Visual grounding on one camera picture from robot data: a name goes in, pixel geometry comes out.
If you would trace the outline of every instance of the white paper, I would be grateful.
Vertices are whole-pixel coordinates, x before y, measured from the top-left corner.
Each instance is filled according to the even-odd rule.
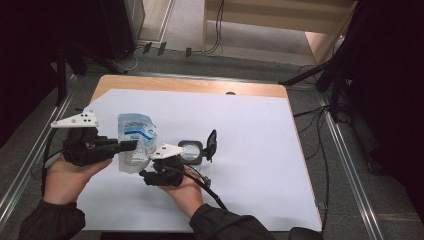
[[[256,96],[112,89],[86,110],[99,135],[117,138],[120,113],[149,116],[158,145],[197,140],[217,130],[213,163],[202,174],[228,210],[253,215],[270,231],[321,230],[318,209],[288,99]],[[216,206],[206,193],[205,202]],[[78,199],[85,230],[191,231],[189,219],[162,190],[137,174],[118,171],[118,157],[94,176]]]

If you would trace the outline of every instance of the black sleeve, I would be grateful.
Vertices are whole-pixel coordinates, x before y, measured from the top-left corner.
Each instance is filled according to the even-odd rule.
[[[22,222],[18,239],[71,239],[84,227],[85,214],[76,203],[54,205],[41,200]]]
[[[227,210],[202,205],[190,220],[198,240],[275,239],[253,216],[239,216]]]

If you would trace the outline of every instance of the plastic bag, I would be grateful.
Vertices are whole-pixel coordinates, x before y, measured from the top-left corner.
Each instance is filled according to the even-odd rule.
[[[134,151],[119,153],[119,171],[138,173],[147,167],[150,155],[156,151],[156,126],[142,114],[119,114],[118,140],[138,140]]]

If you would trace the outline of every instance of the metal frame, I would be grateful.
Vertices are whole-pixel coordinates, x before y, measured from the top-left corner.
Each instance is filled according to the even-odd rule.
[[[6,194],[0,202],[0,232],[3,231],[3,228],[6,225],[7,220],[12,214],[13,209],[18,203],[29,179],[30,172],[32,168],[38,163],[43,156],[43,146],[46,144],[46,139],[48,134],[51,131],[50,123],[54,120],[57,120],[63,116],[69,103],[72,100],[74,95],[74,86],[76,84],[77,77],[72,74],[69,81],[69,94],[65,97],[62,104],[58,107],[54,107],[50,118],[47,120],[46,125],[44,126],[40,136],[37,138],[34,146],[30,150],[28,156],[23,162],[18,174],[16,174],[15,179],[12,184],[9,186]]]
[[[329,104],[328,99],[324,93],[320,93],[319,98],[322,106]],[[374,213],[368,196],[365,193],[358,173],[356,172],[355,165],[343,140],[339,124],[334,123],[332,117],[328,114],[326,115],[326,118],[331,135],[336,144],[337,151],[339,152],[343,168],[345,169],[347,179],[349,180],[349,184],[352,188],[353,195],[361,213],[362,220],[364,221],[365,228],[368,231],[368,235],[370,239],[383,240],[383,233],[378,224],[377,217]]]

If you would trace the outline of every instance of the hand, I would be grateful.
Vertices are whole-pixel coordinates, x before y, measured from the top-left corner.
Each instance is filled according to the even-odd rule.
[[[90,178],[109,166],[112,159],[78,167],[66,162],[61,155],[47,169],[46,189],[43,200],[47,203],[66,205],[76,202]]]
[[[185,171],[191,176],[199,178],[198,175],[192,172],[191,168],[185,167]],[[186,176],[184,176],[183,181],[178,187],[160,186],[159,188],[168,193],[189,218],[204,204],[200,186]]]

